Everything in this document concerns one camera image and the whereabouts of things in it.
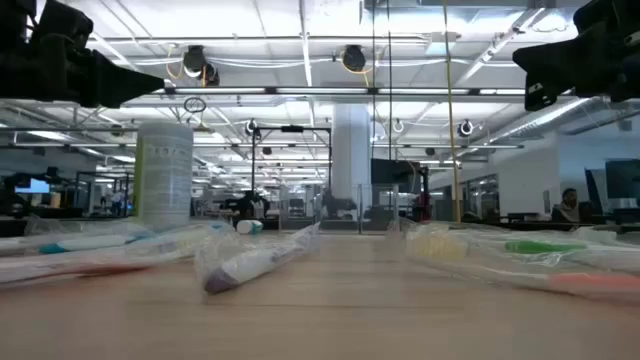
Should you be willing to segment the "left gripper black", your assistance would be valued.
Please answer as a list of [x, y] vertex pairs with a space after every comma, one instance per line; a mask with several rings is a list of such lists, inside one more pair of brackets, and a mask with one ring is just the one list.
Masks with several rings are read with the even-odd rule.
[[58, 0], [0, 0], [0, 98], [119, 108], [165, 87], [86, 48], [93, 21]]

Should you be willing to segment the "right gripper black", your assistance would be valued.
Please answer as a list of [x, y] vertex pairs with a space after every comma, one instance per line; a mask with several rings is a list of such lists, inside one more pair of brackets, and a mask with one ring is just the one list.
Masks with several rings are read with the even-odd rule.
[[[569, 93], [606, 95], [614, 102], [640, 99], [640, 0], [590, 0], [574, 14], [570, 40], [516, 50], [526, 73], [524, 106], [538, 111]], [[571, 79], [570, 55], [578, 40], [580, 77]]]

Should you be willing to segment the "orange toothbrush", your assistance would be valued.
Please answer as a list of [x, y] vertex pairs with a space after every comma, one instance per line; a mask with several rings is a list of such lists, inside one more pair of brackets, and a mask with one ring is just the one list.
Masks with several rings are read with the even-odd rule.
[[585, 298], [640, 305], [640, 276], [588, 268], [554, 269], [471, 254], [453, 229], [510, 230], [473, 223], [424, 222], [401, 218], [389, 228], [408, 261], [463, 278]]
[[110, 275], [193, 256], [219, 235], [209, 226], [184, 227], [127, 245], [0, 259], [0, 286], [61, 276]]

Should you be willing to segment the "purple toothbrush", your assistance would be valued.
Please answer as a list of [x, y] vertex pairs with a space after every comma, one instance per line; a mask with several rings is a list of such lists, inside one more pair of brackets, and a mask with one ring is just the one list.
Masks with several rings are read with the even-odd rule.
[[250, 241], [230, 234], [208, 240], [194, 256], [196, 275], [207, 295], [235, 289], [319, 246], [320, 223], [276, 240]]

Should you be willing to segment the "white wipes canister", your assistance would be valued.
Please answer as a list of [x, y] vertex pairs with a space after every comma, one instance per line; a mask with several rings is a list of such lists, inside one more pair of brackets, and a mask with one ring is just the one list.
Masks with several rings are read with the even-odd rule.
[[138, 127], [134, 173], [135, 216], [154, 231], [189, 222], [193, 130], [181, 124]]

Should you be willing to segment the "dark monitor screen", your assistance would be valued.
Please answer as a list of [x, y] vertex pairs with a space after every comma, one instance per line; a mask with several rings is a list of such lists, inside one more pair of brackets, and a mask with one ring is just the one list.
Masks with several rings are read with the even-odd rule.
[[640, 160], [607, 161], [605, 175], [609, 198], [640, 199]]

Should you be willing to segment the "blue lit monitor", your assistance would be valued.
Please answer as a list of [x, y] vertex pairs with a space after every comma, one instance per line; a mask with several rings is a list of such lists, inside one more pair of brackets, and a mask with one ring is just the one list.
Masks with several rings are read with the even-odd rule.
[[19, 194], [46, 194], [50, 192], [50, 185], [43, 180], [31, 178], [28, 185], [18, 185], [15, 192]]

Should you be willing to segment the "seated person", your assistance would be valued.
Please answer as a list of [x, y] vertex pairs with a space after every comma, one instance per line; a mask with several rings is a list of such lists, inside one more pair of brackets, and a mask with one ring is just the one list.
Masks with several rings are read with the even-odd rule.
[[561, 195], [561, 202], [551, 212], [554, 223], [586, 224], [592, 221], [592, 206], [589, 202], [578, 200], [577, 190], [566, 188]]

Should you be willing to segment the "black display panel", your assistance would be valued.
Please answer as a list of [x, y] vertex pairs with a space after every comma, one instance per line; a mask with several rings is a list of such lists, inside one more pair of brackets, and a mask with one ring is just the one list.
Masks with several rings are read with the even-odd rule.
[[415, 187], [421, 182], [419, 162], [374, 158], [370, 162], [370, 170], [374, 184], [408, 184]]

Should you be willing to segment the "long ceiling light bar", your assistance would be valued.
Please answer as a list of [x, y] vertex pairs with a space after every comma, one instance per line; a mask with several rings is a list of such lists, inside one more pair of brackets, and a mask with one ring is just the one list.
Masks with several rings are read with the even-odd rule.
[[509, 88], [365, 88], [365, 87], [168, 87], [155, 91], [166, 95], [524, 95]]

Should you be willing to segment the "white round column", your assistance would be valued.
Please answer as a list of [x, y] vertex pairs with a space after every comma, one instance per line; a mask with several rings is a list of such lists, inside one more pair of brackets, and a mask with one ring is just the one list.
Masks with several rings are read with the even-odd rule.
[[337, 104], [332, 124], [331, 190], [365, 211], [371, 206], [371, 117], [366, 104]]

